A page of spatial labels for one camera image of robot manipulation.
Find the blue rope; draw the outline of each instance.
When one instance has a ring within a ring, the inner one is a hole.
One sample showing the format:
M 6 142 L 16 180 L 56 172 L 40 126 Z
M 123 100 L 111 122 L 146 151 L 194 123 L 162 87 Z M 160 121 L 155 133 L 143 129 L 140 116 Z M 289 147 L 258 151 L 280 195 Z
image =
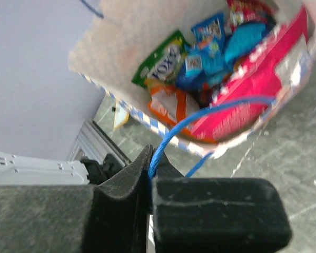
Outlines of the blue rope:
M 97 17 L 100 17 L 101 19 L 104 18 L 103 13 L 99 12 L 98 10 L 96 10 L 95 8 L 93 8 L 86 0 L 80 0 L 82 2 L 82 4 L 85 5 L 85 7 L 87 7 L 87 9 L 89 11 L 91 11 L 92 13 L 94 13 Z
M 274 101 L 275 98 L 273 97 L 265 97 L 265 96 L 254 96 L 254 97 L 249 97 L 249 98 L 243 98 L 243 99 L 237 99 L 231 102 L 227 102 L 227 103 L 222 103 L 216 107 L 212 107 L 212 108 L 205 108 L 205 109 L 201 109 L 195 113 L 193 113 L 192 115 L 190 115 L 189 117 L 185 118 L 184 120 L 180 121 L 177 125 L 175 125 L 170 132 L 168 132 L 165 137 L 163 138 L 162 142 L 160 143 L 160 145 L 158 146 L 157 150 L 155 151 L 155 153 L 152 156 L 152 160 L 149 166 L 149 170 L 147 172 L 147 174 L 149 175 L 150 179 L 153 179 L 156 171 L 157 171 L 157 167 L 158 164 L 160 162 L 160 158 L 164 152 L 164 149 L 166 148 L 167 144 L 171 141 L 171 139 L 178 134 L 182 129 L 184 129 L 187 125 L 189 125 L 190 123 L 192 123 L 193 121 L 207 115 L 210 113 L 214 113 L 214 112 L 220 112 L 232 107 L 236 107 L 237 105 L 240 104 L 246 104 L 246 103 L 256 103 L 256 104 L 271 104 Z M 206 160 L 205 158 L 203 158 L 201 161 L 199 161 L 196 165 L 195 168 L 193 168 L 191 171 L 193 172 L 189 172 L 191 173 L 191 175 L 205 162 Z

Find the pink snack package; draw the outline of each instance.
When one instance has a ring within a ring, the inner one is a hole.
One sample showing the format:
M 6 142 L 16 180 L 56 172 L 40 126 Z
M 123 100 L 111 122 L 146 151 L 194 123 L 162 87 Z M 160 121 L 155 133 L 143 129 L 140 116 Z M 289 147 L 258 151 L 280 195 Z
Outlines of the pink snack package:
M 308 41 L 307 11 L 301 8 L 289 25 L 277 25 L 228 80 L 211 106 L 248 96 L 275 97 L 283 88 L 277 67 L 304 35 Z M 199 119 L 192 128 L 197 138 L 220 140 L 251 123 L 267 108 L 266 105 L 244 104 Z

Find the gray wall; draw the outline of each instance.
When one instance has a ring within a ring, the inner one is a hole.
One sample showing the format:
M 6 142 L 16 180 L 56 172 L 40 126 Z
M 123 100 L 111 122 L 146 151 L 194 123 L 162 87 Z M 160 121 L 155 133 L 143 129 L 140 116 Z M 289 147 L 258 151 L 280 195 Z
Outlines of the gray wall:
M 67 68 L 92 17 L 78 0 L 0 1 L 0 151 L 66 158 L 104 96 Z

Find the bag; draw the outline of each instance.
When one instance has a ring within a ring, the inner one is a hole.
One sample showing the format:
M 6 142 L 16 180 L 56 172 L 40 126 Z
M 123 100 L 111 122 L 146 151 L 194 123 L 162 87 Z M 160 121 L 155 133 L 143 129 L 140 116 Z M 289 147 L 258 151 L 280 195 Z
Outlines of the bag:
M 220 140 L 230 134 L 219 144 L 204 144 L 180 136 L 174 137 L 172 144 L 201 157 L 209 151 L 218 157 L 267 123 L 307 84 L 316 57 L 316 0 L 263 2 L 277 9 L 278 24 L 231 76 L 213 105 L 250 95 L 274 95 L 276 101 L 268 108 L 247 104 L 198 120 L 192 133 L 199 139 Z M 146 106 L 151 101 L 149 92 L 131 83 L 132 76 L 177 28 L 188 42 L 195 42 L 191 27 L 219 11 L 227 13 L 226 0 L 103 0 L 99 10 L 104 18 L 94 17 L 70 52 L 70 70 L 105 89 L 133 118 L 165 136 L 168 127 Z M 261 88 L 255 85 L 260 80 L 264 82 Z M 249 124 L 247 130 L 235 134 Z

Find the black cable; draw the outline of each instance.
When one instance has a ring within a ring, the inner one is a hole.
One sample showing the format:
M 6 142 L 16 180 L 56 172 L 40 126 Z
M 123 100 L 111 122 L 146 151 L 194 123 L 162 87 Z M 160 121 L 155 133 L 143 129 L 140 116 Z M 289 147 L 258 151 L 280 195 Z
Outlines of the black cable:
M 99 12 L 98 10 L 96 10 L 95 8 L 93 8 L 86 0 L 80 0 L 82 2 L 82 4 L 85 5 L 85 7 L 87 7 L 87 9 L 89 11 L 91 11 L 92 13 L 94 13 L 97 17 L 103 19 L 104 15 L 103 13 Z

